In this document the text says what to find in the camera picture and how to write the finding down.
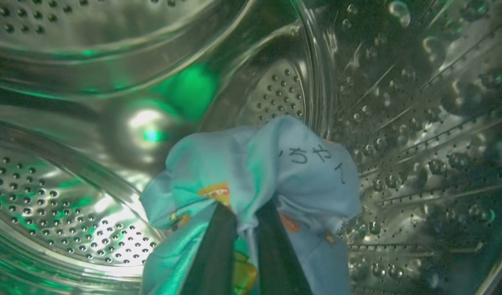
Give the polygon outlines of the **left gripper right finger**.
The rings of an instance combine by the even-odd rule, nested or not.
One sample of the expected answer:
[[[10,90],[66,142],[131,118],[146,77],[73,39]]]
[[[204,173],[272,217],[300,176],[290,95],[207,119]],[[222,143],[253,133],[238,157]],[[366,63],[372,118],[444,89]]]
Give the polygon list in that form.
[[[311,295],[312,291],[273,200],[256,213],[259,291],[262,295]]]

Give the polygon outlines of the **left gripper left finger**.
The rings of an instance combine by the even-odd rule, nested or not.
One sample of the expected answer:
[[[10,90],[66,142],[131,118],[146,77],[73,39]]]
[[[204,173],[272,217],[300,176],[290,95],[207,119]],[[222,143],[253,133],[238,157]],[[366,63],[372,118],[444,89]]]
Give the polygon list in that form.
[[[233,293],[236,216],[218,203],[190,269],[191,295]]]

